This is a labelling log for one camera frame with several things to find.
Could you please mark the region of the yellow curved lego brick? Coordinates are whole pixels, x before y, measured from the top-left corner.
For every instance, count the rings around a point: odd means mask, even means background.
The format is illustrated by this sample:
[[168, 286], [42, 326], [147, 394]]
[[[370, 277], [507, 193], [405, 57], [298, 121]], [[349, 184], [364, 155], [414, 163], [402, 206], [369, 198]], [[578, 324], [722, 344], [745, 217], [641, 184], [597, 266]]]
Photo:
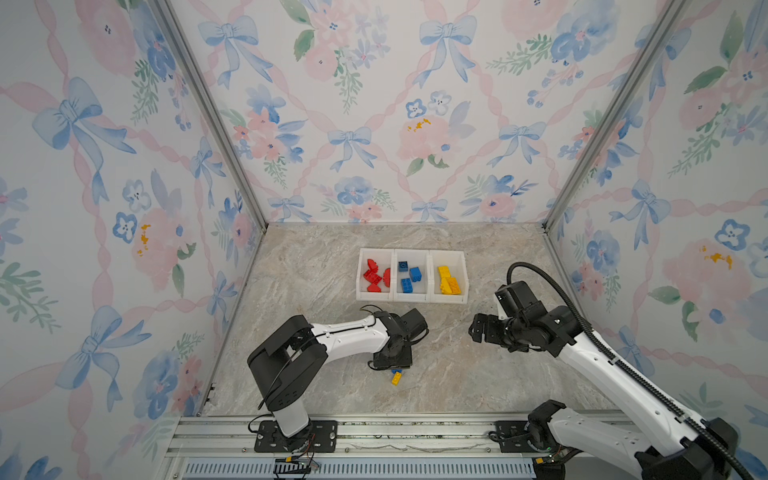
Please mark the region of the yellow curved lego brick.
[[450, 286], [450, 290], [451, 290], [451, 294], [452, 295], [461, 295], [462, 294], [461, 287], [460, 287], [460, 285], [459, 285], [459, 283], [458, 283], [456, 278], [449, 277], [448, 278], [448, 284]]

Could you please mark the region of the white bin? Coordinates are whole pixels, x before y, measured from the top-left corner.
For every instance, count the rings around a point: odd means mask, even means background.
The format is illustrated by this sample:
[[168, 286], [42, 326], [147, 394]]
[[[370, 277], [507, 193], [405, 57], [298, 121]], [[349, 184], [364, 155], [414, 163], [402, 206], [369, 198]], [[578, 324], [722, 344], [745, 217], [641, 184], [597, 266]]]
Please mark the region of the white bin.
[[394, 299], [394, 265], [392, 249], [361, 248], [356, 274], [358, 301], [391, 301]]
[[396, 249], [394, 251], [393, 298], [397, 302], [427, 301], [427, 251]]
[[429, 250], [427, 277], [429, 303], [467, 303], [469, 279], [463, 251]]

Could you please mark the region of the yellow long lego brick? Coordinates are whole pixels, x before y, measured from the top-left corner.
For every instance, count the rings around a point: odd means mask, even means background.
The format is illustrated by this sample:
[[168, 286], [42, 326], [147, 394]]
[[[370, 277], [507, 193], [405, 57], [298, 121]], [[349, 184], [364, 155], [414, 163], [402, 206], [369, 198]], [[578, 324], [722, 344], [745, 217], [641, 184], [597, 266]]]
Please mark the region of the yellow long lego brick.
[[443, 295], [453, 295], [453, 289], [448, 279], [445, 279], [445, 278], [441, 279], [440, 291]]

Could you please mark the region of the long red lego brick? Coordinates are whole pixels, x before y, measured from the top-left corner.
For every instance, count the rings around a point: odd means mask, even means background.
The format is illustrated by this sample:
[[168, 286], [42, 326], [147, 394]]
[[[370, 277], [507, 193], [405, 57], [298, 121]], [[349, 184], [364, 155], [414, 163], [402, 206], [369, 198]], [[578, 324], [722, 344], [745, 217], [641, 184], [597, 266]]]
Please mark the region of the long red lego brick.
[[371, 283], [371, 284], [377, 284], [377, 285], [378, 285], [378, 284], [381, 282], [381, 280], [382, 280], [382, 278], [381, 278], [381, 277], [380, 277], [380, 276], [379, 276], [377, 273], [374, 273], [374, 272], [372, 272], [372, 271], [369, 271], [369, 270], [368, 270], [368, 271], [366, 271], [366, 272], [363, 274], [363, 278], [364, 278], [365, 280], [367, 280], [369, 283]]

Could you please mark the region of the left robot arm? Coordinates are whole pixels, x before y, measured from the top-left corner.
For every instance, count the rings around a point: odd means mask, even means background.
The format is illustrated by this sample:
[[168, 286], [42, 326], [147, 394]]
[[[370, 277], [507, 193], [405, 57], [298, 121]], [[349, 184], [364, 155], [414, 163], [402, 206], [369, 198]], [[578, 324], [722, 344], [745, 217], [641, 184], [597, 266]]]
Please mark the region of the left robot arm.
[[337, 324], [311, 324], [294, 315], [248, 356], [262, 395], [259, 407], [269, 412], [283, 436], [293, 438], [309, 428], [302, 397], [324, 365], [366, 355], [373, 371], [412, 366], [413, 347], [429, 333], [425, 317], [417, 309], [398, 315], [374, 305], [364, 306], [363, 312], [359, 320]]

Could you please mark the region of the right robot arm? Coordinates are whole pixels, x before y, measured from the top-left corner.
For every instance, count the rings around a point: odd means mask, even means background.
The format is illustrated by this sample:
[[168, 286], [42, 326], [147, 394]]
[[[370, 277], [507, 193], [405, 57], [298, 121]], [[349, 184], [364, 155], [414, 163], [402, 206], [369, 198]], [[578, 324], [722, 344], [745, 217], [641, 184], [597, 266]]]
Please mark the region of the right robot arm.
[[706, 420], [664, 393], [605, 344], [571, 303], [549, 310], [524, 281], [500, 288], [495, 296], [503, 314], [476, 314], [468, 329], [474, 342], [560, 359], [637, 428], [590, 420], [548, 400], [528, 415], [523, 436], [533, 448], [586, 452], [639, 479], [747, 478], [736, 457], [733, 427], [720, 418]]

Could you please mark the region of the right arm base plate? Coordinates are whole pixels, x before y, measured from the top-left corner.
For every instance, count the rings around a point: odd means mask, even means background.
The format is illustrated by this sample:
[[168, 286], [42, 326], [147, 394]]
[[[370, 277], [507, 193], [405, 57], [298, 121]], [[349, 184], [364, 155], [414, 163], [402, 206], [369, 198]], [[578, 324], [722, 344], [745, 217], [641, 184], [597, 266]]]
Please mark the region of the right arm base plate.
[[487, 437], [497, 443], [502, 453], [535, 453], [555, 458], [571, 453], [578, 455], [581, 450], [547, 441], [535, 441], [532, 427], [527, 420], [495, 421]]

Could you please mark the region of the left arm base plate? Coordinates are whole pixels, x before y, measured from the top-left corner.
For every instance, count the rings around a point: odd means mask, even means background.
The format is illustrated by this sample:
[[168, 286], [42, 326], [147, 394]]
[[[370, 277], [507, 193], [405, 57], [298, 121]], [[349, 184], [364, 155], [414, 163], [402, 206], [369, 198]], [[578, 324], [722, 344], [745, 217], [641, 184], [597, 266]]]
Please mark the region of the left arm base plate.
[[334, 420], [310, 420], [296, 435], [283, 434], [274, 420], [259, 423], [256, 430], [256, 453], [334, 453], [338, 440], [338, 422]]

